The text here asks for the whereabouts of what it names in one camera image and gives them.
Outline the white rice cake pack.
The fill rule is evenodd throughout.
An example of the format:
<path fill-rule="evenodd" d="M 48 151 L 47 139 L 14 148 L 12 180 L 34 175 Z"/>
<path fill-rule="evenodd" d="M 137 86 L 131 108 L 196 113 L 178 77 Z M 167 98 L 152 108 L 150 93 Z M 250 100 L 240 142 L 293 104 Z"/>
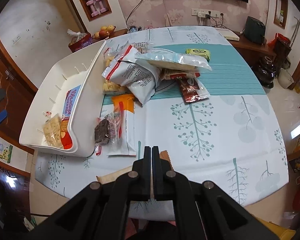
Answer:
<path fill-rule="evenodd" d="M 136 54 L 138 60 L 165 69 L 196 72 L 202 69 L 212 70 L 206 58 L 198 55 L 175 53 L 167 49 L 152 49 L 144 54 Z"/>

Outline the puffed corn clear bag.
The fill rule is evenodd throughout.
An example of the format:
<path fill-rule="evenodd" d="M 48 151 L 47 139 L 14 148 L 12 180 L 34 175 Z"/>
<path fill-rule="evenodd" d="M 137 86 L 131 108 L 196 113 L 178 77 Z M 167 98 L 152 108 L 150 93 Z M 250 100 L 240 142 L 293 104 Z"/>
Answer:
<path fill-rule="evenodd" d="M 105 95 L 122 95 L 129 93 L 128 88 L 122 85 L 120 77 L 116 74 L 119 67 L 119 62 L 117 61 L 118 55 L 119 53 L 110 47 L 107 47 L 103 52 L 104 71 L 102 77 L 104 78 L 104 82 L 102 89 Z"/>

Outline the yellow cracker clear pack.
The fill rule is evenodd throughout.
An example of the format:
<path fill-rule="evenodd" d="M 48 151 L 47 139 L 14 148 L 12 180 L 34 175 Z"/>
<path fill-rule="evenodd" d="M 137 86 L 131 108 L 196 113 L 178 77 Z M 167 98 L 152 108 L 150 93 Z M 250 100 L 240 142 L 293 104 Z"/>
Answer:
<path fill-rule="evenodd" d="M 61 119 L 58 114 L 43 124 L 43 132 L 48 146 L 63 148 L 61 142 Z"/>

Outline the beige red cracker packet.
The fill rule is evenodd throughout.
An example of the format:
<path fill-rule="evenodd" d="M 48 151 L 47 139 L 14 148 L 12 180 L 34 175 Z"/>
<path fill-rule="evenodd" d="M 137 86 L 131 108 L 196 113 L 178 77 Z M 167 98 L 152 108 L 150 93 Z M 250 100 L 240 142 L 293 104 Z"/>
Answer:
<path fill-rule="evenodd" d="M 200 73 L 162 68 L 159 77 L 161 80 L 191 79 L 191 78 L 200 77 Z"/>

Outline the brown chocolate wafer pack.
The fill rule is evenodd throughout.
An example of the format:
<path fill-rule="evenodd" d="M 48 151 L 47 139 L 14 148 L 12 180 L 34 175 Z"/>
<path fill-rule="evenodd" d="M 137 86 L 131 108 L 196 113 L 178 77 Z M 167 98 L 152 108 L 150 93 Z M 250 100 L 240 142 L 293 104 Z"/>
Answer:
<path fill-rule="evenodd" d="M 177 79 L 180 91 L 186 103 L 193 103 L 208 99 L 210 93 L 198 78 Z"/>

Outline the blue snow globe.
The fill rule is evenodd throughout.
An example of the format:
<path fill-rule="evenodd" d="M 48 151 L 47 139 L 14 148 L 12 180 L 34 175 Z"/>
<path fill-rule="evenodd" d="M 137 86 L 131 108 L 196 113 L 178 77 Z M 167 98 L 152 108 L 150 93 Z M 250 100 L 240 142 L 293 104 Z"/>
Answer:
<path fill-rule="evenodd" d="M 139 30 L 138 27 L 132 25 L 132 26 L 130 26 L 130 27 L 128 28 L 128 33 L 135 33 L 135 32 L 137 32 L 138 30 Z"/>

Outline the fruit bowl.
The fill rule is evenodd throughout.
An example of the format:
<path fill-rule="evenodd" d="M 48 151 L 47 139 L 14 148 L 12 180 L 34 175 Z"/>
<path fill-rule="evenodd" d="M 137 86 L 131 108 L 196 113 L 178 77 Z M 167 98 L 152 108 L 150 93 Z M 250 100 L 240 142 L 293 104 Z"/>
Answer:
<path fill-rule="evenodd" d="M 96 40 L 103 40 L 108 38 L 116 29 L 114 25 L 102 26 L 99 31 L 94 33 L 93 38 Z"/>

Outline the white zip snack bag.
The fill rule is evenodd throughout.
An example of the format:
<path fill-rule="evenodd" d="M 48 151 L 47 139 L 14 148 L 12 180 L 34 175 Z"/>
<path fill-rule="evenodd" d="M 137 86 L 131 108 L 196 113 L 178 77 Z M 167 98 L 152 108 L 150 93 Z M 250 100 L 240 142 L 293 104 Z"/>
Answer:
<path fill-rule="evenodd" d="M 138 60 L 136 54 L 141 54 L 132 44 L 126 44 L 119 52 L 119 62 L 116 74 L 120 77 L 122 85 L 144 105 L 155 94 L 160 85 L 161 69 L 149 64 L 147 61 Z"/>

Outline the green pineapple cake pack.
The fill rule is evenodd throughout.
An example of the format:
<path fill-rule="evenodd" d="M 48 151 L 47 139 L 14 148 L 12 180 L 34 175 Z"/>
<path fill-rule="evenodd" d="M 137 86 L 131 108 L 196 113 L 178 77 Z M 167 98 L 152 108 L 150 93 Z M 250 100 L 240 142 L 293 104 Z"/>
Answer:
<path fill-rule="evenodd" d="M 211 53 L 206 49 L 186 49 L 186 53 L 190 55 L 197 55 L 204 57 L 208 62 L 211 59 Z"/>

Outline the wooden door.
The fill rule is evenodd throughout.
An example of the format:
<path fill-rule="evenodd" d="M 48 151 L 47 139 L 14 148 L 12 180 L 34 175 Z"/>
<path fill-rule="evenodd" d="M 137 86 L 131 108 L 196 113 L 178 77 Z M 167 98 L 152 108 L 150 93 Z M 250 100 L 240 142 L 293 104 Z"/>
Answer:
<path fill-rule="evenodd" d="M 5 91 L 5 96 L 0 101 L 0 113 L 7 111 L 7 117 L 0 123 L 0 137 L 33 154 L 33 149 L 19 144 L 19 137 L 37 88 L 12 60 L 1 40 L 0 89 Z"/>

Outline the wall power outlet strip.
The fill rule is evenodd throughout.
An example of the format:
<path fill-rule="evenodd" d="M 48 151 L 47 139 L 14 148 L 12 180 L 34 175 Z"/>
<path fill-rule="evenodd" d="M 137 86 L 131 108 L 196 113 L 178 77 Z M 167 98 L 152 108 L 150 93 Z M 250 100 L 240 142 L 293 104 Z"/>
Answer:
<path fill-rule="evenodd" d="M 191 15 L 201 17 L 201 18 L 204 18 L 206 15 L 210 15 L 213 18 L 219 18 L 221 12 L 217 10 L 192 8 Z"/>

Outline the dark brownie clear pack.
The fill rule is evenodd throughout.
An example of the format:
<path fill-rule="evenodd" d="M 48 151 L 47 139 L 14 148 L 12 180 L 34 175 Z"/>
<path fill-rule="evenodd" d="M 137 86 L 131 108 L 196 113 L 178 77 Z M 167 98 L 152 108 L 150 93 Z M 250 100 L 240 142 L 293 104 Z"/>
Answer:
<path fill-rule="evenodd" d="M 99 156 L 103 146 L 110 146 L 116 150 L 122 135 L 123 114 L 113 111 L 103 119 L 99 119 L 94 130 L 95 149 L 94 153 Z"/>

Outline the red bag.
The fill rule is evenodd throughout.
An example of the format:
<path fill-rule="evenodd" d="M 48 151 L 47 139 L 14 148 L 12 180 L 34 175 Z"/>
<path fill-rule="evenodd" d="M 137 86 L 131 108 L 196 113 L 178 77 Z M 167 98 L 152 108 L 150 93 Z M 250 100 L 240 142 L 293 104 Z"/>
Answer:
<path fill-rule="evenodd" d="M 276 33 L 275 37 L 272 41 L 268 42 L 268 48 L 270 48 L 273 52 L 278 53 L 284 48 L 289 48 L 290 39 L 282 35 L 281 33 Z"/>

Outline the orange white snack bag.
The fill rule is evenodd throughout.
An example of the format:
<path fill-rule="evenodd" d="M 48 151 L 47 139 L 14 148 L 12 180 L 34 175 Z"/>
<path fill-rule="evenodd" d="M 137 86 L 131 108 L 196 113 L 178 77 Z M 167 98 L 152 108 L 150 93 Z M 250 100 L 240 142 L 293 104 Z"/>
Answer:
<path fill-rule="evenodd" d="M 133 94 L 112 97 L 114 109 L 107 115 L 110 131 L 108 155 L 111 157 L 136 156 L 134 99 Z"/>

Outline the blue wafer cookie pack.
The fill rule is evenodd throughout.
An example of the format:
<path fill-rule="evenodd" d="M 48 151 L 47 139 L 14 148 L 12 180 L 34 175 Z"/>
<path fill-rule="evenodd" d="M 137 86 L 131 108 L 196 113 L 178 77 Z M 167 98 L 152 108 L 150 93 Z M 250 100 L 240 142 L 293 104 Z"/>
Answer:
<path fill-rule="evenodd" d="M 72 139 L 68 132 L 68 124 L 80 87 L 81 86 L 79 85 L 69 90 L 66 94 L 66 98 L 64 102 L 64 107 L 63 107 L 62 117 L 61 117 L 61 142 L 65 150 L 72 148 Z"/>

